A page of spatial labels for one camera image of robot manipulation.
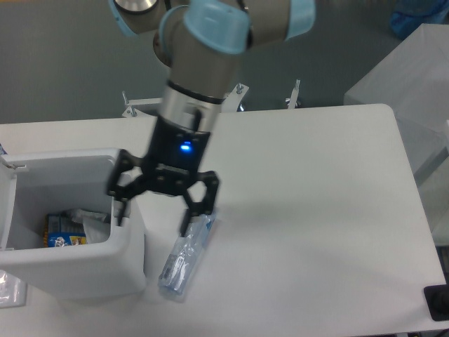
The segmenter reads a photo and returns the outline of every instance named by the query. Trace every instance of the blue led light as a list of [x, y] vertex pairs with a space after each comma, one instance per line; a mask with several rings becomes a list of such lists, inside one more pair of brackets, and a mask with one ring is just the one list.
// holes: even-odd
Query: blue led light
[[181, 151], [184, 153], [192, 152], [192, 144], [190, 142], [183, 142], [183, 144], [181, 144]]

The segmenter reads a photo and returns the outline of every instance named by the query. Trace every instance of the blue object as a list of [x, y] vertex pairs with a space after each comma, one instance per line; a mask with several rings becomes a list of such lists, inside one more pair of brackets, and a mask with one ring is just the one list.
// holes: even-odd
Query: blue object
[[181, 296], [203, 251], [215, 214], [192, 218], [185, 237], [178, 237], [159, 276], [159, 288], [169, 296]]
[[308, 32], [315, 23], [315, 0], [290, 0], [290, 22], [286, 40]]
[[189, 32], [207, 47], [225, 54], [246, 50], [248, 14], [218, 0], [192, 0], [184, 16]]
[[112, 15], [114, 16], [114, 19], [116, 20], [117, 25], [119, 26], [121, 32], [126, 37], [135, 37], [135, 36], [137, 36], [137, 34], [134, 33], [131, 30], [131, 28], [128, 27], [128, 25], [125, 23], [125, 21], [123, 21], [123, 19], [121, 18], [120, 14], [119, 14], [119, 10], [115, 6], [114, 0], [109, 0], [109, 7], [111, 8]]
[[443, 23], [448, 12], [449, 0], [399, 0], [390, 26], [400, 39], [405, 39], [422, 23]]
[[181, 8], [185, 8], [188, 7], [188, 5], [182, 5], [182, 6], [177, 6], [177, 7], [173, 7], [172, 9], [170, 9], [167, 13], [165, 13], [162, 17], [161, 23], [159, 23], [159, 40], [161, 41], [161, 46], [162, 46], [162, 50], [163, 52], [169, 57], [171, 58], [171, 53], [170, 51], [168, 51], [165, 39], [163, 37], [163, 31], [166, 27], [166, 23], [168, 21], [168, 18], [177, 10], [181, 9]]
[[184, 153], [192, 152], [192, 144], [190, 142], [183, 142], [183, 144], [181, 144], [181, 151]]

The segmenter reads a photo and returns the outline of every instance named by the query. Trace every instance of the clear plastic package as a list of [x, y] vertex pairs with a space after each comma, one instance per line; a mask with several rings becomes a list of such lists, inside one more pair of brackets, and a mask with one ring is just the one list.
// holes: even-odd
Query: clear plastic package
[[27, 283], [0, 270], [0, 308], [12, 308], [27, 302]]
[[159, 288], [171, 295], [181, 296], [196, 261], [206, 244], [215, 213], [192, 218], [185, 237], [178, 237], [159, 276]]

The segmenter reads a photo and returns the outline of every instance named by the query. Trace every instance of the packaged item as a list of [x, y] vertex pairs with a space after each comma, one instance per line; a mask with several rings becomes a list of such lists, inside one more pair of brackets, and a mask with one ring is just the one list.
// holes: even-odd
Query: packaged item
[[83, 209], [70, 209], [68, 211], [62, 212], [62, 215], [69, 218], [74, 223], [83, 223], [84, 218], [98, 220], [102, 223], [107, 222], [109, 216], [106, 213], [90, 212], [84, 211]]
[[83, 226], [62, 214], [48, 214], [43, 236], [45, 247], [64, 247], [86, 244]]
[[170, 295], [181, 296], [195, 263], [206, 244], [215, 214], [192, 218], [185, 237], [178, 237], [162, 273], [159, 288]]
[[0, 308], [20, 307], [27, 302], [27, 283], [0, 270]]

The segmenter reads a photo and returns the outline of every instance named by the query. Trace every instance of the screw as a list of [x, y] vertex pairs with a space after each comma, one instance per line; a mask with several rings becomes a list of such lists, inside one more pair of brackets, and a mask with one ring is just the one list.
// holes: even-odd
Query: screw
[[242, 83], [237, 84], [237, 94], [241, 95], [242, 91], [243, 91]]

